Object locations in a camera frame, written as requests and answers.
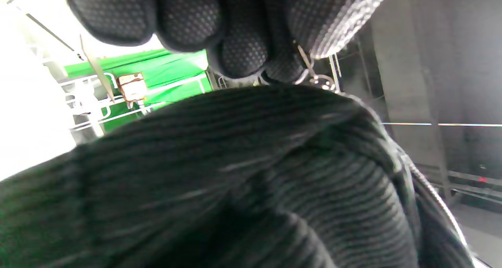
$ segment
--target metal frame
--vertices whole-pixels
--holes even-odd
[[[364,52],[362,51],[361,39],[359,36],[355,37],[357,41],[357,48],[359,50],[359,58],[361,59],[362,69],[364,70],[364,80],[366,80],[366,87],[368,88],[369,96],[374,98],[373,89],[371,88],[371,83],[369,82],[368,68],[366,66],[366,60],[364,59]]]
[[[335,92],[341,93],[340,78],[342,77],[342,71],[340,70],[340,63],[338,62],[337,55],[330,55],[329,66],[331,67],[331,73],[333,74],[333,80],[335,84]]]
[[[436,176],[439,175],[439,169],[436,167],[418,164],[417,168],[419,168],[426,175],[429,174],[429,177],[432,177],[434,175],[436,175]],[[489,186],[502,186],[502,180],[499,180],[499,179],[482,177],[482,176],[472,175],[472,174],[468,174],[468,173],[461,173],[461,172],[452,171],[452,170],[448,170],[448,177],[457,177],[457,178],[460,178],[463,180],[473,180],[473,181],[477,181],[477,182],[479,182],[482,179],[483,183],[487,184]],[[431,183],[438,188],[444,188],[443,185],[441,183],[437,183],[437,181],[431,180]],[[474,196],[477,198],[481,198],[481,199],[485,199],[485,200],[489,200],[492,202],[502,204],[502,201],[490,197],[490,196],[493,196],[493,197],[497,197],[497,198],[502,198],[502,191],[495,191],[490,188],[477,188],[475,186],[468,186],[466,184],[457,184],[457,183],[453,183],[453,182],[451,182],[449,185],[450,185],[450,188],[452,191],[457,192],[457,194],[452,197],[451,203],[456,202],[455,197],[457,197],[457,196],[469,195],[469,196]]]
[[[115,82],[115,77],[111,73],[105,73],[105,75],[111,77],[112,82]],[[107,117],[109,117],[111,115],[111,109],[109,107],[110,105],[103,106],[102,102],[103,101],[108,101],[109,102],[111,100],[111,98],[108,96],[107,99],[98,101],[97,102],[97,106],[94,106],[94,107],[99,107],[100,111],[102,110],[102,108],[106,108],[106,114],[103,115],[102,113],[96,114],[96,112],[92,112],[92,110],[89,109],[90,107],[86,108],[86,106],[83,106],[82,102],[80,101],[79,98],[77,98],[77,95],[76,95],[76,93],[78,93],[77,92],[77,86],[79,84],[84,84],[85,82],[88,82],[88,84],[91,85],[92,90],[94,91],[93,79],[95,79],[95,78],[97,78],[97,75],[76,78],[76,79],[73,79],[73,80],[62,82],[62,83],[59,84],[59,86],[61,88],[65,87],[65,86],[70,86],[70,85],[74,85],[75,86],[76,90],[74,92],[72,92],[72,93],[65,93],[66,96],[73,96],[74,97],[74,99],[72,99],[72,100],[67,100],[66,104],[70,105],[71,103],[75,103],[75,106],[71,108],[73,115],[81,115],[81,114],[86,114],[87,113],[87,119],[88,119],[88,121],[85,122],[84,124],[88,124],[89,128],[93,129],[93,131],[94,131],[94,133],[95,133],[95,135],[97,137],[102,137],[102,136],[104,136],[104,132],[103,132],[103,129],[100,127],[100,125],[99,125],[98,122],[99,122],[99,120],[106,119]]]
[[[112,81],[115,82],[115,77],[112,74],[110,74],[110,73],[104,73],[104,74],[110,76],[111,79],[112,79]],[[75,79],[75,80],[70,80],[68,82],[63,82],[60,85],[64,86],[64,85],[68,85],[68,84],[74,84],[74,82],[76,82],[76,81],[92,80],[93,78],[97,78],[97,76],[96,75],[92,75],[92,76],[89,76],[89,77],[83,77],[83,78],[79,78],[79,79]],[[179,87],[179,86],[181,86],[183,84],[188,84],[190,82],[198,82],[200,90],[202,91],[202,93],[206,93],[206,90],[204,89],[204,86],[203,86],[202,81],[201,81],[203,78],[206,78],[206,74],[200,74],[200,75],[197,75],[195,77],[191,77],[191,78],[187,78],[185,80],[180,80],[180,81],[174,82],[172,84],[167,84],[167,85],[165,85],[163,87],[160,87],[160,88],[151,89],[151,90],[149,90],[147,92],[147,95],[152,95],[154,93],[160,93],[162,91],[167,91],[169,89],[172,89],[172,88],[175,88],[175,87]],[[72,102],[75,102],[75,100],[68,100],[66,103],[72,103]],[[106,122],[109,122],[109,121],[113,121],[115,119],[122,118],[122,117],[131,115],[131,114],[135,114],[135,113],[138,113],[138,112],[143,112],[143,111],[151,110],[153,107],[156,107],[156,106],[159,106],[159,105],[162,105],[162,104],[165,103],[165,102],[155,103],[155,104],[152,104],[152,105],[147,106],[147,107],[141,107],[140,109],[133,110],[131,112],[127,112],[127,113],[124,113],[124,114],[120,114],[120,115],[115,116],[113,118],[108,118],[111,115],[111,111],[109,110],[109,107],[112,106],[112,105],[123,103],[123,102],[125,102],[125,99],[122,96],[114,96],[113,100],[111,98],[107,98],[105,100],[100,100],[99,101],[99,106],[101,108],[106,108],[107,109],[107,115],[106,116],[103,116],[102,119],[100,119],[100,120],[95,120],[95,121],[90,121],[89,120],[89,121],[84,122],[84,123],[73,125],[73,126],[70,127],[70,129],[74,130],[74,131],[80,131],[80,130],[87,129],[87,128],[93,128],[93,129],[95,129],[96,126],[99,126],[99,125],[101,125],[103,123],[106,123]]]

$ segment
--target black glove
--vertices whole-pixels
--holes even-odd
[[[100,41],[136,46],[156,34],[172,51],[207,50],[229,78],[305,74],[293,40],[313,58],[343,48],[382,0],[68,0]]]

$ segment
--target metal bar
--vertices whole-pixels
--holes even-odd
[[[118,119],[118,118],[122,118],[122,117],[125,117],[125,116],[129,116],[131,114],[134,114],[134,113],[138,113],[138,112],[142,112],[144,109],[150,109],[150,108],[153,108],[153,107],[156,107],[158,105],[161,105],[161,104],[164,104],[165,102],[158,102],[158,103],[155,103],[155,104],[152,104],[152,105],[149,105],[149,106],[146,106],[146,107],[142,107],[140,109],[136,109],[136,110],[133,110],[131,112],[127,112],[127,113],[124,113],[124,114],[120,114],[118,116],[115,116],[113,118],[109,118],[109,119],[106,119],[106,120],[102,120],[102,121],[99,121],[97,122],[98,124],[103,124],[103,123],[106,123],[106,122],[109,122],[109,121],[113,121],[115,119]],[[87,128],[90,128],[91,125],[87,125],[87,126],[83,126],[83,127],[80,127],[80,128],[77,128],[77,129],[74,129],[74,131],[80,131],[80,130],[83,130],[83,129],[87,129]]]
[[[206,75],[207,75],[207,79],[209,81],[209,84],[211,85],[211,89],[213,91],[219,89],[218,82],[215,77],[215,73],[213,73],[211,70],[208,69],[208,70],[206,70]]]
[[[329,57],[329,66],[331,67],[331,73],[333,74],[333,80],[335,82],[335,90],[337,92],[341,92],[341,87],[340,87],[340,79],[338,78],[337,71],[335,68],[335,61],[334,61],[334,56],[330,55]]]
[[[432,186],[436,186],[438,188],[442,188],[443,186],[441,184],[436,184],[435,182],[429,182]]]
[[[57,41],[59,41],[62,45],[66,46],[66,48],[68,48],[72,52],[75,52],[75,49],[73,49],[68,43],[64,42],[64,40],[60,39],[54,32],[52,32],[51,30],[49,30],[49,28],[47,28],[45,25],[43,25],[43,23],[40,23],[40,21],[37,20],[34,16],[32,16],[29,13],[27,13],[26,16],[28,18],[30,18],[30,20],[32,20],[34,23],[36,23],[36,25],[39,25],[39,27],[41,27],[43,30],[45,30],[45,32],[47,32],[53,38],[55,38]]]
[[[352,57],[354,55],[357,55],[357,52],[350,53],[349,55],[344,55],[343,57],[340,57],[338,60],[344,60],[345,58]]]
[[[438,124],[438,126],[502,127],[502,124]]]
[[[113,74],[111,74],[111,73],[104,73],[104,74],[107,75],[107,76],[109,76],[112,82],[115,82],[115,77],[113,76]],[[75,80],[68,80],[66,82],[60,82],[59,86],[63,87],[63,86],[67,86],[69,84],[75,84],[75,82],[84,81],[84,80],[91,80],[91,82],[92,82],[93,78],[96,78],[96,79],[99,80],[99,78],[97,77],[97,75],[90,75],[90,76],[87,76],[87,77],[76,78]]]
[[[335,53],[335,54],[333,54],[333,57],[335,58],[335,64],[336,64],[336,70],[338,71],[338,76],[341,78],[342,77],[342,69],[340,68],[340,62],[338,61],[338,55]]]
[[[448,204],[450,208],[461,202],[462,196],[464,195],[460,190],[452,189],[452,191],[454,191],[455,194],[451,197],[450,204]]]
[[[462,193],[463,195],[477,197],[477,198],[481,198],[481,199],[488,200],[488,201],[491,201],[491,202],[502,204],[502,201],[500,201],[500,200],[496,200],[496,199],[485,197],[485,196],[480,196],[480,195],[477,195],[475,193],[470,193],[469,191],[461,191],[461,190],[457,190],[457,189],[453,189],[453,190],[456,191],[457,193]]]
[[[122,98],[122,96],[116,96],[116,97],[114,97],[114,99],[115,99],[114,102],[109,101],[109,98],[99,101],[98,104],[100,105],[100,107],[106,108],[106,115],[104,115],[103,118],[107,118],[108,116],[111,115],[110,106],[125,102],[125,100],[124,100],[124,98]],[[85,112],[88,112],[87,110],[85,110],[83,108],[72,108],[72,111],[73,111],[73,115],[79,115],[79,114],[83,114]],[[80,126],[84,126],[87,124],[89,124],[89,122],[83,122],[83,123],[71,126],[70,129],[78,128]]]
[[[431,123],[382,123],[391,126],[432,126]]]
[[[97,78],[101,82],[102,86],[104,89],[106,89],[106,93],[108,93],[108,97],[111,98],[113,101],[113,89],[111,89],[111,83],[108,80],[108,78],[105,76],[103,68],[101,67],[101,64],[99,64],[99,61],[97,58],[94,56],[93,51],[89,48],[87,45],[87,41],[84,40],[84,36],[81,34],[80,35],[80,45],[82,46],[82,51],[84,52],[84,55],[87,58],[87,61],[89,62],[89,65],[91,65],[91,68],[95,71]]]
[[[368,69],[366,67],[366,61],[364,60],[364,53],[362,52],[361,41],[359,37],[356,38],[357,48],[359,49],[359,58],[361,58],[362,70],[364,71],[364,79],[366,80],[366,86],[368,87],[368,92],[371,98],[373,98],[373,91],[371,90],[371,83],[369,82]]]
[[[426,17],[421,14],[422,12],[416,8],[417,4],[412,4],[411,19],[413,24],[421,24],[426,19]],[[430,123],[433,128],[433,137],[435,143],[433,144],[436,148],[438,164],[439,164],[439,174],[441,176],[441,182],[443,183],[444,196],[446,204],[450,203],[451,200],[451,188],[450,182],[448,180],[448,168],[446,162],[446,151],[444,146],[444,140],[441,134],[439,123],[439,104],[437,102],[437,95],[434,89],[434,79],[430,72],[431,59],[427,57],[428,53],[425,50],[426,44],[428,43],[427,33],[421,26],[415,26],[415,36],[417,40],[418,56],[420,60],[420,65],[422,66],[421,74],[426,88],[426,96],[428,103],[428,110],[430,114]]]
[[[225,87],[225,89],[228,89],[228,86],[226,85],[226,80],[223,78],[223,76],[220,76],[218,78],[218,86],[222,89]]]
[[[138,101],[136,101],[136,104],[138,104],[138,106],[140,108],[145,108],[141,111],[141,114],[143,114],[143,116],[148,115],[148,113],[152,112],[152,108],[150,106],[145,106],[145,101],[138,100]]]
[[[206,77],[206,74],[201,74],[201,75],[198,75],[198,76],[195,76],[195,77],[187,78],[185,80],[180,80],[178,82],[174,82],[172,84],[167,84],[167,85],[165,85],[163,87],[160,87],[160,88],[157,88],[157,89],[152,89],[152,90],[148,91],[147,95],[151,95],[153,93],[159,93],[159,92],[162,92],[162,91],[166,91],[168,89],[172,89],[172,88],[181,86],[182,84],[186,84],[186,83],[189,83],[189,82],[195,82],[195,81],[199,82],[199,87],[201,88],[202,93],[205,93],[206,91],[204,90],[204,87],[203,87],[202,82],[201,82],[201,80],[203,78],[205,78],[205,77]],[[105,102],[105,101],[106,100],[100,101],[100,103],[103,102],[103,104],[106,104],[106,105],[104,105],[102,107],[106,107],[106,106],[111,106],[111,105],[115,105],[115,104],[118,104],[118,103],[122,103],[125,100],[124,100],[124,98],[118,98],[118,99],[115,99],[115,102],[110,102],[110,101]],[[118,119],[118,118],[122,118],[124,116],[128,116],[130,114],[141,112],[144,109],[151,109],[151,108],[153,108],[153,107],[155,107],[155,106],[157,106],[159,104],[164,104],[164,103],[165,102],[155,103],[155,104],[152,104],[152,105],[149,105],[149,106],[146,106],[146,107],[143,107],[143,108],[140,108],[140,109],[137,109],[137,110],[125,113],[125,114],[120,114],[120,115],[115,116],[113,118],[109,118],[109,119],[105,119],[105,120],[99,121],[98,123],[99,124],[106,123],[106,122],[109,122],[111,120],[115,120],[115,119]],[[89,125],[89,124],[90,124],[90,122],[80,123],[80,124],[77,124],[75,126],[72,126],[70,129],[73,129],[75,131],[80,131],[80,130],[83,130],[83,129],[90,128],[91,125]]]
[[[315,75],[317,75],[314,71],[314,68],[312,68],[312,63],[310,63],[309,57],[306,55],[305,51],[303,51],[303,48],[300,45],[297,45],[296,47],[300,52],[300,56],[302,57],[305,66],[307,66],[307,69],[309,70],[310,76],[314,77]]]
[[[90,122],[90,127],[93,129],[94,133],[96,134],[97,137],[102,137],[104,136],[104,131],[99,123],[99,119],[97,119],[97,116],[94,116],[93,113],[89,114],[88,116],[89,122]]]
[[[502,193],[500,191],[494,191],[492,189],[480,189],[480,188],[475,188],[473,186],[466,186],[464,184],[450,184],[450,186],[454,189],[471,191],[473,193],[480,193],[480,194],[486,195],[486,196],[494,196],[494,197],[502,198]]]
[[[475,180],[475,181],[479,181],[479,178],[482,177],[482,176],[478,176],[478,175],[471,175],[471,174],[460,173],[460,172],[455,172],[455,171],[450,171],[449,176],[450,177],[459,177],[459,178],[465,179],[465,180]],[[486,179],[486,182],[484,182],[485,184],[495,184],[497,186],[502,186],[502,180],[493,179],[491,177],[483,177],[483,178]]]

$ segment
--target metal pole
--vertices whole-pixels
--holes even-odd
[[[209,84],[211,85],[211,89],[213,91],[219,89],[218,81],[216,80],[215,73],[213,73],[210,69],[206,70],[207,79],[209,80]]]
[[[206,90],[204,89],[204,86],[200,78],[197,81],[199,82],[200,91],[202,91],[202,93],[206,93]]]
[[[448,164],[446,161],[446,151],[444,148],[443,136],[441,135],[441,130],[439,129],[439,108],[437,108],[436,95],[432,83],[431,75],[428,71],[423,71],[425,86],[427,87],[427,97],[429,98],[429,112],[431,114],[431,124],[434,132],[434,137],[436,138],[436,149],[438,152],[438,162],[439,162],[439,174],[441,175],[441,182],[443,183],[444,198],[446,204],[451,202],[451,187],[450,180],[448,179]]]
[[[390,126],[432,126],[431,123],[382,123]]]
[[[364,79],[366,80],[366,86],[368,87],[369,96],[373,98],[373,92],[371,91],[371,83],[369,82],[368,69],[366,67],[366,61],[364,60],[364,52],[362,51],[361,41],[359,37],[356,37],[357,48],[359,49],[359,57],[361,58],[362,70],[364,71]]]
[[[334,61],[335,55],[330,55],[329,58],[329,66],[331,67],[331,73],[333,74],[333,80],[335,82],[335,91],[341,92],[341,87],[340,87],[340,80],[338,78],[338,72],[336,71],[335,67],[335,61]]]

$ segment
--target textured glove fabric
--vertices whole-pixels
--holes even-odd
[[[358,100],[226,89],[0,183],[2,267],[472,268]]]
[[[258,73],[295,82],[314,58],[339,52],[382,0],[68,0],[97,39],[139,45],[156,34],[169,50],[206,49],[228,78]]]

